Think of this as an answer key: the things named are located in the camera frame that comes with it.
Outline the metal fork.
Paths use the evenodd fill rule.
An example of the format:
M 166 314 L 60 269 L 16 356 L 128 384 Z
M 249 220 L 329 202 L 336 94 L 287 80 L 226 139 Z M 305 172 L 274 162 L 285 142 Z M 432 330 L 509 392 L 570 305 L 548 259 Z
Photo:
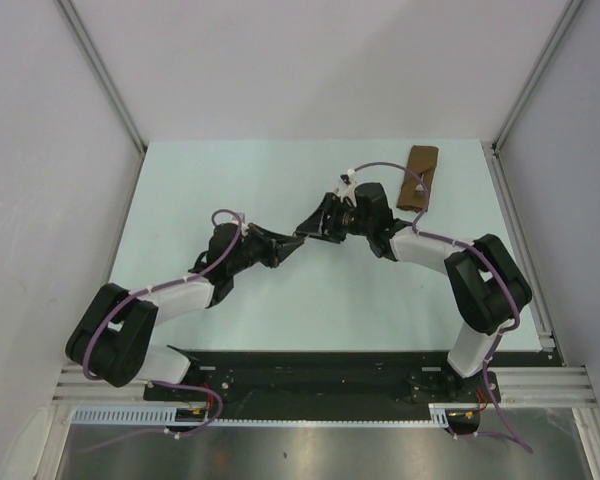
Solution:
M 416 181 L 416 186 L 414 188 L 414 194 L 416 196 L 424 197 L 425 194 L 428 192 L 425 175 L 426 173 L 422 172 L 418 176 L 418 180 Z

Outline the brown cloth napkin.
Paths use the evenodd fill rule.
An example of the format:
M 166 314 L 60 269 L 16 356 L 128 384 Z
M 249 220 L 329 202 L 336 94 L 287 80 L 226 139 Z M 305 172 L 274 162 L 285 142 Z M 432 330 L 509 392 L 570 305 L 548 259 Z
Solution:
M 421 212 L 427 208 L 429 195 L 433 186 L 437 168 L 439 148 L 428 145 L 414 145 L 409 153 L 403 182 L 400 188 L 396 207 L 399 210 Z M 414 188 L 420 173 L 425 172 L 428 192 L 424 197 L 416 196 Z

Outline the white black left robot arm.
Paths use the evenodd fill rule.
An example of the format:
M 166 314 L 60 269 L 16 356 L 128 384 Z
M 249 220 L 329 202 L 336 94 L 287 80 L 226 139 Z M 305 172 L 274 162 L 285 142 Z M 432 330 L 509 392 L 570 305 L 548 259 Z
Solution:
M 190 368 L 187 354 L 153 344 L 154 328 L 219 304 L 237 274 L 257 264 L 276 268 L 303 243 L 301 236 L 252 223 L 220 224 L 185 276 L 135 293 L 115 283 L 100 287 L 70 335 L 65 355 L 91 380 L 113 387 L 134 380 L 165 383 L 177 398 L 190 399 L 200 390 L 200 374 Z

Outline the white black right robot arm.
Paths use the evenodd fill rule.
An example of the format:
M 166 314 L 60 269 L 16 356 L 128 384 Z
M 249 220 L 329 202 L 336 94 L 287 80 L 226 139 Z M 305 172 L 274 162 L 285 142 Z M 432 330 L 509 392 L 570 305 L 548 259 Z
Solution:
M 381 184 L 369 182 L 346 195 L 327 193 L 295 234 L 331 243 L 364 237 L 374 255 L 412 263 L 445 275 L 462 325 L 447 354 L 451 368 L 441 376 L 443 393 L 464 401 L 477 389 L 476 374 L 493 357 L 503 334 L 520 323 L 532 290 L 501 239 L 486 234 L 465 242 L 429 232 L 396 218 Z

